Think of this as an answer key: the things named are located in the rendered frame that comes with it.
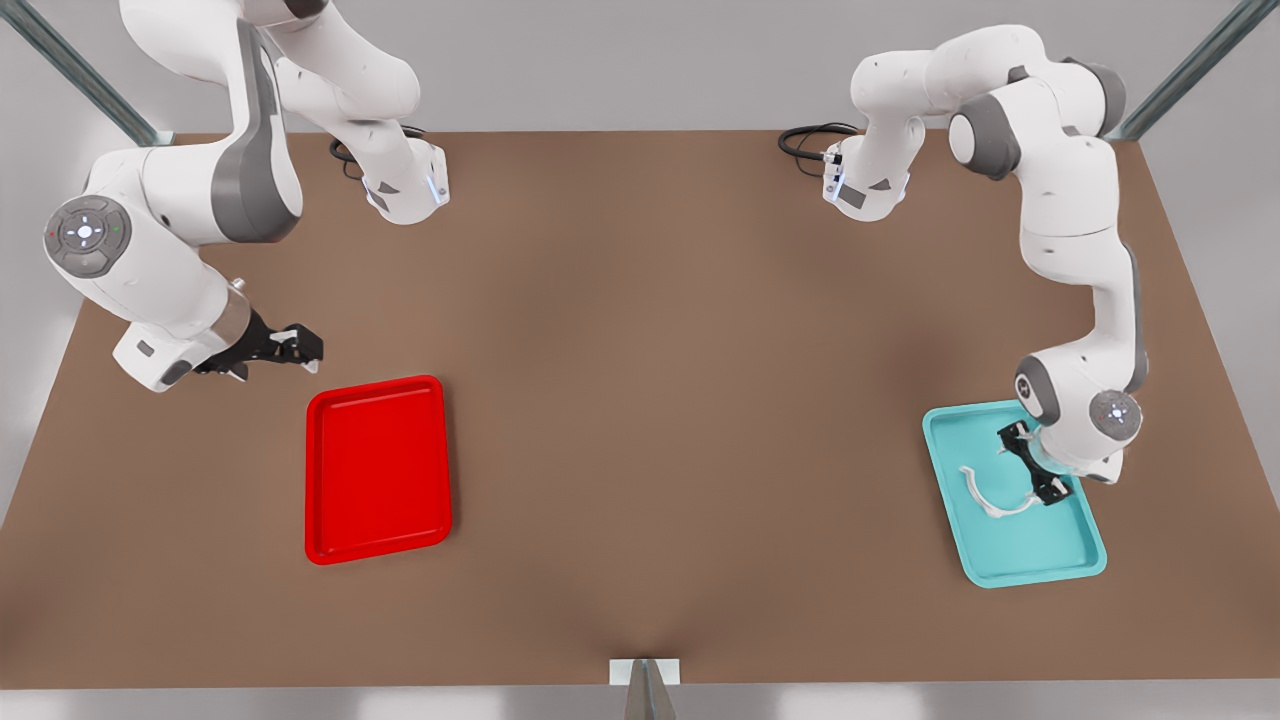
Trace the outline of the teal rectangular tray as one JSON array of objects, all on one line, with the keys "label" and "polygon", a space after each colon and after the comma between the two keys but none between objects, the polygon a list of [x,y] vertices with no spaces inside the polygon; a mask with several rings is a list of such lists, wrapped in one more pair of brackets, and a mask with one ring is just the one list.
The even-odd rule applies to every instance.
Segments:
[{"label": "teal rectangular tray", "polygon": [[1073,495],[1056,505],[988,518],[966,489],[960,466],[973,468],[980,492],[1015,509],[1032,491],[1030,475],[1004,452],[997,432],[1024,421],[1038,427],[1016,400],[929,410],[922,421],[945,514],[966,577],[987,589],[1094,577],[1107,553],[1082,482],[1062,477]]}]

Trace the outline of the red rectangular tray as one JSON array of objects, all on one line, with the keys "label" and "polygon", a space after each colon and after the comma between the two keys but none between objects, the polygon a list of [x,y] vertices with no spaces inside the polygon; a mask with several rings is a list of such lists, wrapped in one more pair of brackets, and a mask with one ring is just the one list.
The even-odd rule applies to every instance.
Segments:
[{"label": "red rectangular tray", "polygon": [[412,375],[315,395],[303,550],[326,566],[439,544],[453,527],[445,393]]}]

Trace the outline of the white drainage pipe clamp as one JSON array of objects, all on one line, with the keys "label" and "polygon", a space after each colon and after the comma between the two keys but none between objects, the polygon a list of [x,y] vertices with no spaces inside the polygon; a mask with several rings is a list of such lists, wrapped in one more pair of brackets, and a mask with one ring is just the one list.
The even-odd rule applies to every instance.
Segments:
[{"label": "white drainage pipe clamp", "polygon": [[982,511],[988,518],[992,519],[1010,518],[1025,512],[1030,507],[1041,503],[1041,498],[1036,495],[1036,492],[1029,492],[1024,496],[1021,503],[1015,509],[1001,509],[1000,506],[992,503],[991,501],[987,500],[987,497],[983,496],[977,482],[977,474],[973,468],[960,466],[959,470],[965,478],[966,489],[969,495],[980,506]]}]

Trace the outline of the silver frame post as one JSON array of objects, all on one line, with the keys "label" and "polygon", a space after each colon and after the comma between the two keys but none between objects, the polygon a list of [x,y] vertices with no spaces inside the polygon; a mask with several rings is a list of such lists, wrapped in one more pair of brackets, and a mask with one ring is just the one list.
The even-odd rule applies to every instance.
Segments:
[{"label": "silver frame post", "polygon": [[1140,140],[1279,6],[1280,0],[1239,0],[1106,140]]},{"label": "silver frame post", "polygon": [[609,660],[609,684],[627,687],[623,720],[677,720],[668,685],[680,683],[678,659]]},{"label": "silver frame post", "polygon": [[152,127],[27,0],[0,0],[0,18],[132,142],[141,147],[174,143],[174,132]]}]

